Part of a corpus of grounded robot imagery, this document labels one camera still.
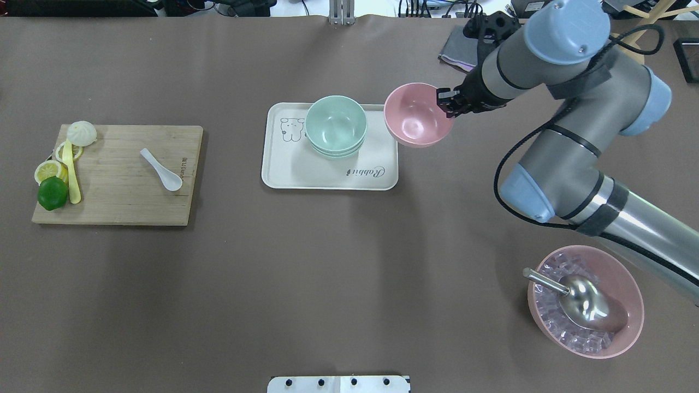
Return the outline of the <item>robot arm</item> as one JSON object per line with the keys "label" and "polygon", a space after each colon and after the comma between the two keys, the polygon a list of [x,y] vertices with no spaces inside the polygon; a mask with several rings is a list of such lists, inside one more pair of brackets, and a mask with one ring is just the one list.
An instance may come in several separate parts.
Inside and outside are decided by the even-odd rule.
{"label": "robot arm", "polygon": [[596,168],[617,136],[636,136],[664,116],[671,89],[624,52],[597,1],[552,1],[496,38],[461,85],[437,90],[447,117],[501,109],[545,85],[562,106],[527,135],[532,145],[497,201],[522,221],[599,238],[697,303],[697,231]]}

